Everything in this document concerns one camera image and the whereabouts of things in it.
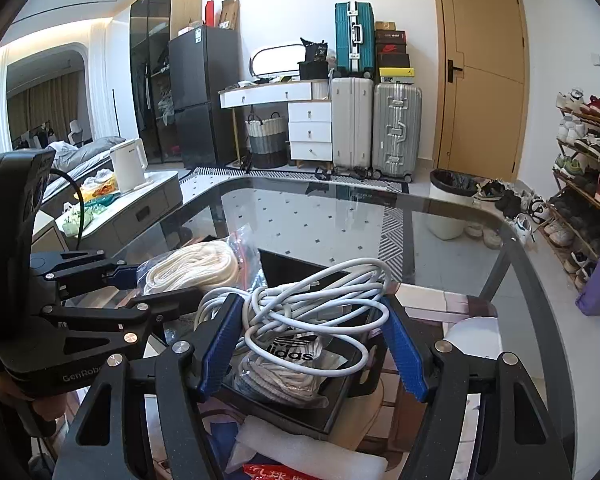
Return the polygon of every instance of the red plastic wrapper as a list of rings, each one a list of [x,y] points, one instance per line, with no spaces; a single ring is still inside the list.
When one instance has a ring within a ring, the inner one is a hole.
[[[244,464],[242,469],[252,480],[319,480],[286,465]]]

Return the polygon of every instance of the white trash can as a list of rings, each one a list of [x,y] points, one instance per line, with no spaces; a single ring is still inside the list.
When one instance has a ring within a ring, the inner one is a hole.
[[[475,180],[466,175],[461,175],[468,184],[465,188],[459,187],[454,182],[459,173],[447,170],[433,170],[429,177],[431,180],[429,188],[429,198],[433,200],[443,200],[444,202],[453,202],[460,205],[471,206],[474,202],[474,195],[478,192]],[[445,216],[427,216],[427,227],[429,231],[435,234],[441,240],[452,240],[458,238],[466,222],[457,218],[447,218]]]

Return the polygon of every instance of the glass tabletop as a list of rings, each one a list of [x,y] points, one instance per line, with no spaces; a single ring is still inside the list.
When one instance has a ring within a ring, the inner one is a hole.
[[[496,231],[502,247],[492,250],[482,238],[462,234],[467,222]],[[385,261],[393,279],[404,284],[408,294],[399,298],[410,315],[439,308],[427,304],[433,291],[445,292],[442,310],[450,312],[487,304],[498,318],[503,351],[517,354],[525,365],[573,465],[574,404],[560,333],[508,224],[479,208],[374,187],[244,176],[198,195],[114,257],[141,264],[193,239],[224,238],[247,224],[259,249],[318,266],[360,257]]]

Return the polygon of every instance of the green sneaker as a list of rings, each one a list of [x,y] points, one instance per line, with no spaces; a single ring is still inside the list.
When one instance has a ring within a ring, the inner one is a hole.
[[[562,168],[564,168],[565,158],[566,157],[562,154],[558,155],[558,158],[556,158],[554,162],[554,171],[560,171]]]
[[[584,170],[578,160],[565,157],[564,166],[560,169],[560,173],[567,178],[574,178],[576,176],[583,176]]]

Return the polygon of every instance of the brown curtain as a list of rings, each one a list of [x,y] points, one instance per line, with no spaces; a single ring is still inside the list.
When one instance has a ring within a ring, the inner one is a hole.
[[[78,72],[50,79],[7,100],[11,139],[49,121],[58,140],[68,140],[78,117]]]

